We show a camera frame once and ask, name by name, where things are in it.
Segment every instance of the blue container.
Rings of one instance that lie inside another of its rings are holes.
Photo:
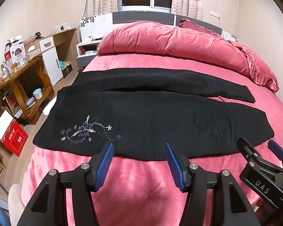
[[[33,95],[34,95],[34,97],[35,97],[36,100],[42,98],[42,97],[43,97],[43,94],[42,94],[41,88],[36,89],[36,90],[33,92]]]

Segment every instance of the gray headboard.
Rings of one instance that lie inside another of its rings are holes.
[[[189,19],[197,25],[204,26],[217,34],[221,35],[222,29],[211,25],[209,23],[203,22],[198,19],[193,19],[181,15],[175,15],[172,13],[161,13],[161,12],[146,12],[146,11],[121,11],[112,13],[113,24],[126,24],[137,21],[153,21],[158,22],[163,25],[173,25],[179,27],[179,21],[181,19]]]

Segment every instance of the wall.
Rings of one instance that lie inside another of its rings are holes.
[[[283,14],[278,6],[273,0],[239,0],[235,33],[273,70],[280,85],[276,94],[283,102]]]
[[[220,14],[218,18],[210,15],[210,11]],[[238,17],[238,0],[204,0],[202,20],[223,28],[225,31],[236,35],[236,23]]]
[[[87,8],[92,16],[94,0],[88,0]],[[0,7],[0,65],[8,39],[19,34],[27,39],[38,31],[46,36],[64,22],[78,27],[84,10],[85,0],[6,0]]]

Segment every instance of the embroidered flower pattern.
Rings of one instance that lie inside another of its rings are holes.
[[[89,122],[89,119],[90,119],[90,115],[87,116],[86,118],[86,121],[83,122],[83,124],[81,126],[77,126],[75,125],[74,127],[74,133],[71,135],[71,126],[70,128],[66,130],[62,130],[61,131],[61,134],[64,135],[66,134],[66,136],[62,137],[61,140],[64,141],[64,140],[69,140],[70,142],[72,143],[82,143],[86,137],[88,137],[88,141],[91,142],[92,138],[90,137],[91,133],[96,133],[96,131],[92,128],[94,125],[98,125],[98,126],[101,126],[103,128],[103,133],[101,132],[98,132],[98,135],[102,136],[103,138],[106,138],[106,139],[109,139],[110,141],[115,141],[115,140],[119,140],[121,139],[121,135],[117,135],[116,139],[113,140],[111,139],[107,132],[106,131],[110,131],[112,130],[112,126],[108,125],[107,127],[105,127],[103,124],[101,124],[100,122],[97,121],[97,118],[94,117],[93,118],[93,122]],[[81,139],[78,139],[78,140],[75,140],[73,137],[82,137]]]

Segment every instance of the cabinet handle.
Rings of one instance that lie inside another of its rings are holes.
[[[50,45],[51,45],[51,41],[44,44],[45,47],[48,47]]]

